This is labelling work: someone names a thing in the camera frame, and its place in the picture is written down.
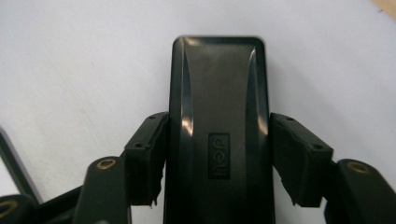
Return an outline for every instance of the white table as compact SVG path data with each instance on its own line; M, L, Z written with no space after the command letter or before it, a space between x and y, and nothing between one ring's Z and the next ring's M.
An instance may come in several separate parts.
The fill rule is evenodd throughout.
M179 35L261 36L271 111L396 189L396 25L371 1L5 0L0 127L44 201L82 184L92 161L120 155L146 116L167 110ZM324 223L322 209L292 206L276 172L274 184L277 223ZM162 223L163 195L133 218Z

